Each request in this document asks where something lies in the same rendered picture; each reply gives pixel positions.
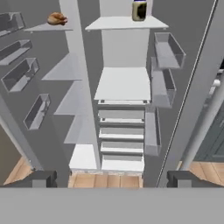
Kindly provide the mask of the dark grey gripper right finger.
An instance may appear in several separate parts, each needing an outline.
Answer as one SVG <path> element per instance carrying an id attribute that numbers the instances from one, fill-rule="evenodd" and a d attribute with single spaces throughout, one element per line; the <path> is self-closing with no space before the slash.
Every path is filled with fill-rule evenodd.
<path id="1" fill-rule="evenodd" d="M 221 185 L 198 178 L 190 171 L 168 171 L 167 179 L 166 186 L 172 188 L 221 187 Z"/>

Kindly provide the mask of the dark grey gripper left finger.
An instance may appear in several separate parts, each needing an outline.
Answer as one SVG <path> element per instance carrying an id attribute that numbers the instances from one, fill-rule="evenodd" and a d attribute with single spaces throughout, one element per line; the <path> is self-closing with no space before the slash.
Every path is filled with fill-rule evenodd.
<path id="1" fill-rule="evenodd" d="M 39 188 L 56 187 L 56 171 L 35 171 L 24 179 L 4 185 L 4 187 Z"/>

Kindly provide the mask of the white wide shelf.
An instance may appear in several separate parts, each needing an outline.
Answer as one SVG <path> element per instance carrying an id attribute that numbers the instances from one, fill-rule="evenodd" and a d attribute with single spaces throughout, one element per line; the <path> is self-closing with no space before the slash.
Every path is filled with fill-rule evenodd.
<path id="1" fill-rule="evenodd" d="M 96 100 L 149 101 L 151 82 L 145 67 L 104 67 Z"/>
<path id="2" fill-rule="evenodd" d="M 156 29 L 168 28 L 168 25 L 153 16 L 144 21 L 135 22 L 131 17 L 99 17 L 85 28 L 86 31 L 98 30 L 128 30 L 128 29 Z"/>

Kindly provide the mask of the grey side-by-side fridge freezer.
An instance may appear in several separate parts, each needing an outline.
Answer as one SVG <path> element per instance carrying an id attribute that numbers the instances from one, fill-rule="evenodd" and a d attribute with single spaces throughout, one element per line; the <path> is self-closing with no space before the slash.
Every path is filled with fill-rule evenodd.
<path id="1" fill-rule="evenodd" d="M 153 29 L 98 30 L 85 28 L 99 17 L 131 17 L 134 0 L 77 0 L 80 18 L 80 122 L 71 127 L 79 131 L 73 155 L 71 170 L 107 172 L 102 169 L 101 140 L 98 101 L 95 93 L 104 67 L 145 67 L 149 61 L 148 44 Z M 151 75 L 150 100 L 148 107 L 157 108 L 152 103 Z"/>

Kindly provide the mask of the translucent grey narrow shelf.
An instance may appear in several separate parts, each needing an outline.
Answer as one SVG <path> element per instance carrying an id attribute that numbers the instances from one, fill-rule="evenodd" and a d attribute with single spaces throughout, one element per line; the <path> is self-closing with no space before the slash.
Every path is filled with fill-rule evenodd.
<path id="1" fill-rule="evenodd" d="M 50 25 L 48 23 L 40 24 L 31 28 L 24 29 L 25 32 L 52 32 L 52 31 L 72 31 L 73 28 L 69 24 Z"/>

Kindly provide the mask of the brown chicken drumstick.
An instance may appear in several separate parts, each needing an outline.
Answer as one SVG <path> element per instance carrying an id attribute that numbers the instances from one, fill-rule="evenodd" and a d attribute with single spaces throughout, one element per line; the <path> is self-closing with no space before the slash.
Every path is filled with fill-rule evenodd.
<path id="1" fill-rule="evenodd" d="M 47 18 L 49 25 L 65 25 L 67 23 L 67 17 L 60 12 L 54 12 Z"/>

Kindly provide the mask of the dark grey-blue cupboard run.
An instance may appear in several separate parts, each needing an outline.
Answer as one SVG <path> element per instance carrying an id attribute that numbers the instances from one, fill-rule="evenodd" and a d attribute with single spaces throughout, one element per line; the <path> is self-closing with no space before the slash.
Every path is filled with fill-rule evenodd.
<path id="1" fill-rule="evenodd" d="M 202 112 L 203 115 L 210 108 L 214 94 L 217 92 L 223 76 L 224 60 L 221 62 L 220 69 L 206 99 Z M 213 119 L 194 160 L 202 162 L 224 162 L 224 102 L 221 104 L 220 109 Z"/>

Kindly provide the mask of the clear door bin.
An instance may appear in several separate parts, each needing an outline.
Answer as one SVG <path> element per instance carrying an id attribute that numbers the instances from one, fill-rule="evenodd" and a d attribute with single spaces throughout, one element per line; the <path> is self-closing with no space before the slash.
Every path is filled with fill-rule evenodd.
<path id="1" fill-rule="evenodd" d="M 28 130 L 38 130 L 50 107 L 49 94 L 40 94 L 31 106 L 29 113 L 24 119 L 24 125 Z"/>
<path id="2" fill-rule="evenodd" d="M 161 151 L 161 134 L 158 109 L 148 107 L 144 118 L 144 154 L 158 157 Z"/>
<path id="3" fill-rule="evenodd" d="M 20 92 L 38 70 L 39 63 L 36 58 L 25 58 L 2 78 L 2 83 L 8 93 Z"/>
<path id="4" fill-rule="evenodd" d="M 152 58 L 150 74 L 152 103 L 159 108 L 171 108 L 177 91 L 172 71 L 159 68 Z"/>
<path id="5" fill-rule="evenodd" d="M 154 46 L 157 64 L 163 69 L 181 69 L 186 53 L 170 32 L 155 32 Z"/>
<path id="6" fill-rule="evenodd" d="M 21 12 L 0 13 L 0 37 L 25 28 Z"/>
<path id="7" fill-rule="evenodd" d="M 0 50 L 0 66 L 8 66 L 32 48 L 29 39 L 18 40 Z"/>

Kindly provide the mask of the white drawer stack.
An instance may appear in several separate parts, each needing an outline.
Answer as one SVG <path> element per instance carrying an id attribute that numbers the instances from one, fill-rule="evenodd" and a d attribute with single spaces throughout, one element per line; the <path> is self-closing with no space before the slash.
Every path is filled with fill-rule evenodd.
<path id="1" fill-rule="evenodd" d="M 104 171 L 144 171 L 145 105 L 145 101 L 98 101 Z"/>

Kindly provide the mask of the grey door with four bins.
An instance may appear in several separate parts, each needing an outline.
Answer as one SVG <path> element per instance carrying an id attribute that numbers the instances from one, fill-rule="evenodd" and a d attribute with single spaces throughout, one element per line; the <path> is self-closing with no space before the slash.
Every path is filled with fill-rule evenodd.
<path id="1" fill-rule="evenodd" d="M 29 39 L 29 51 L 0 66 L 0 123 L 33 171 L 56 171 L 59 187 L 68 184 L 70 161 L 79 131 L 81 102 L 81 28 L 77 0 L 0 0 L 0 13 L 21 12 L 24 29 L 0 37 L 0 50 Z M 47 23 L 54 12 L 67 17 L 72 31 L 25 31 Z M 8 93 L 2 78 L 25 58 L 36 58 L 39 70 L 20 92 Z M 28 130 L 24 119 L 40 94 L 50 107 L 39 129 Z"/>

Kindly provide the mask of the grey door with three bins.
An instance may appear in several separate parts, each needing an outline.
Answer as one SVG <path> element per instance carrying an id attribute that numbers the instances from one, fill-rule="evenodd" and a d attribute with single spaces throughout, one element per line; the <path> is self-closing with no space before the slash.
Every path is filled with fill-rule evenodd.
<path id="1" fill-rule="evenodd" d="M 153 13 L 186 53 L 184 66 L 172 71 L 177 87 L 172 107 L 158 111 L 160 155 L 144 157 L 143 185 L 162 187 L 166 173 L 179 165 L 224 59 L 224 0 L 155 0 Z"/>

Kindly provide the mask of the cream jar with dark label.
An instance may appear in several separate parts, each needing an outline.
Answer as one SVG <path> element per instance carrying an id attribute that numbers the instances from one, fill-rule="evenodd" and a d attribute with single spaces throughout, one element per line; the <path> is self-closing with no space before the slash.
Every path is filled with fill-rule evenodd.
<path id="1" fill-rule="evenodd" d="M 134 0 L 132 3 L 132 19 L 134 21 L 144 21 L 146 18 L 146 0 Z"/>

